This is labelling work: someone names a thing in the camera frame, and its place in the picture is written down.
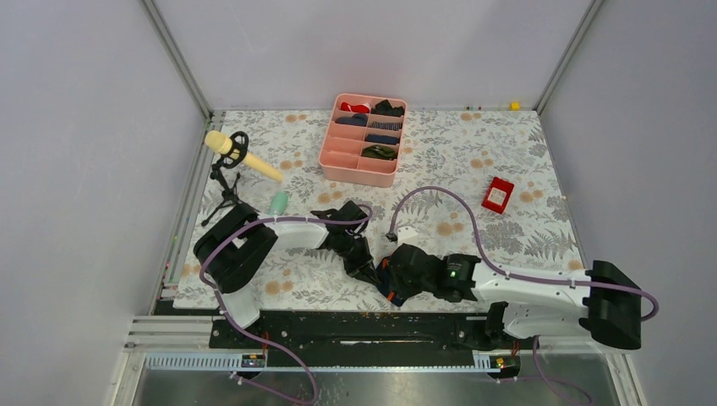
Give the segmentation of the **navy orange boxer underwear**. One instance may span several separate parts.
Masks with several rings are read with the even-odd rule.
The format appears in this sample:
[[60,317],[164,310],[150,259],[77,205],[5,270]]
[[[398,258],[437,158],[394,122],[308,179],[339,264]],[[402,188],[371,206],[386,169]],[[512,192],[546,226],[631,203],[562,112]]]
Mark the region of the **navy orange boxer underwear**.
[[401,308],[405,303],[405,299],[400,297],[390,286],[391,275],[389,266],[389,257],[380,260],[375,268],[379,283],[376,285],[379,292],[394,306]]

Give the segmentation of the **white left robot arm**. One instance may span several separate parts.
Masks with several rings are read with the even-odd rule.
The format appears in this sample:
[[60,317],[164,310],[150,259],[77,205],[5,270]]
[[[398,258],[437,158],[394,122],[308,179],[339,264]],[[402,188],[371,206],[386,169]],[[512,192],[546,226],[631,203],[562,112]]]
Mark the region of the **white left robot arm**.
[[261,214],[247,203],[230,210],[193,248],[200,280],[213,289],[220,310],[233,320],[230,337],[244,348],[261,340],[260,307],[249,284],[273,251],[328,250],[342,259],[349,277],[377,285],[374,258],[363,235],[371,216],[369,206],[352,200],[303,217]]

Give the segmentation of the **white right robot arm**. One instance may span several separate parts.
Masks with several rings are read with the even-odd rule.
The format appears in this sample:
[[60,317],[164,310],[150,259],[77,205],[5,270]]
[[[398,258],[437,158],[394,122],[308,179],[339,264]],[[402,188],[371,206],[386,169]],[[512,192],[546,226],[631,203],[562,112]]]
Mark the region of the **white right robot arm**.
[[642,346],[639,288],[607,261],[549,279],[526,268],[490,267],[476,255],[439,257],[402,244],[376,272],[380,292],[396,306],[421,293],[487,305],[475,338],[481,349],[523,346],[537,336],[590,337],[619,350]]

